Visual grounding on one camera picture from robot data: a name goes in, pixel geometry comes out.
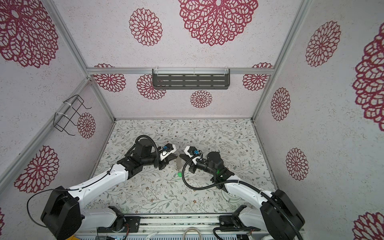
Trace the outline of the silver metal key bottle opener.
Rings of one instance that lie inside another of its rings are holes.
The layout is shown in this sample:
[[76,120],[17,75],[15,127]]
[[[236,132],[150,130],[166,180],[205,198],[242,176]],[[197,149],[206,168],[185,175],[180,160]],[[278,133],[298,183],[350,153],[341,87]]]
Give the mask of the silver metal key bottle opener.
[[176,158],[176,169],[178,172],[181,172],[185,163],[190,159],[190,157],[186,154],[179,154]]

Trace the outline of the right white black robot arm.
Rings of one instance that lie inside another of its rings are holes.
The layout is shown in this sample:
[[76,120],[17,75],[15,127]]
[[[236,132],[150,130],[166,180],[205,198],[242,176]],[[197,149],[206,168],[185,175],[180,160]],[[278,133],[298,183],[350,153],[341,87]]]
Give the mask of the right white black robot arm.
[[[304,226],[305,220],[285,192],[260,190],[241,180],[225,167],[218,152],[210,152],[204,158],[201,151],[194,150],[192,155],[182,154],[180,157],[185,161],[181,172],[183,182],[188,188],[201,191],[217,187],[253,206],[253,208],[248,208],[242,205],[230,217],[223,217],[221,225],[213,229],[213,234],[217,239],[221,238],[217,234],[218,231],[252,232],[260,230],[268,231],[275,240],[301,240],[303,238],[300,229]],[[185,170],[189,170],[191,173],[202,170],[211,174],[213,176],[212,184],[205,187],[191,186],[186,180]]]

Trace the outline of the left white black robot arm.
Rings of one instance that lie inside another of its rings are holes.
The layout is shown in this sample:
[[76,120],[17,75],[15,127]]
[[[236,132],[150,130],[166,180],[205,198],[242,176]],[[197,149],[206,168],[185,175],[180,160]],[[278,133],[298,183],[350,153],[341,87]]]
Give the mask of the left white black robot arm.
[[143,170],[154,166],[159,170],[177,158],[173,144],[158,147],[148,139],[141,139],[125,156],[105,172],[68,189],[54,189],[43,210],[41,221],[57,240],[66,240],[78,231],[105,228],[121,232],[127,226],[125,215],[114,206],[86,210],[88,203],[108,189],[124,183]]

